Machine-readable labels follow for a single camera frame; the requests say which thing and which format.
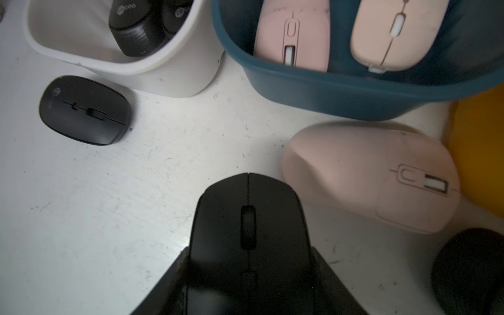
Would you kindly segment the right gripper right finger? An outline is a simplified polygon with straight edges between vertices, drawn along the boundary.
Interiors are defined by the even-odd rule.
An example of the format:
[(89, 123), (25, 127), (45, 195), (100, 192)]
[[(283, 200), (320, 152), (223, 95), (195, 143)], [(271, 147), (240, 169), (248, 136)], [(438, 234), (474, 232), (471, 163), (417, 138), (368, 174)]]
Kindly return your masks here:
[(315, 247), (311, 247), (315, 314), (368, 315)]

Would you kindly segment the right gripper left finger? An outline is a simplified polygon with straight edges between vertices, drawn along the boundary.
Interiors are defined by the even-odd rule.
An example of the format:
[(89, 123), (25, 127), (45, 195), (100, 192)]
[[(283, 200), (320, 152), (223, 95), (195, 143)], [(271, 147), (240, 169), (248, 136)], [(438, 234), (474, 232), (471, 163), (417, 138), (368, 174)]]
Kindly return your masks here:
[(185, 247), (131, 315), (184, 314), (189, 247)]

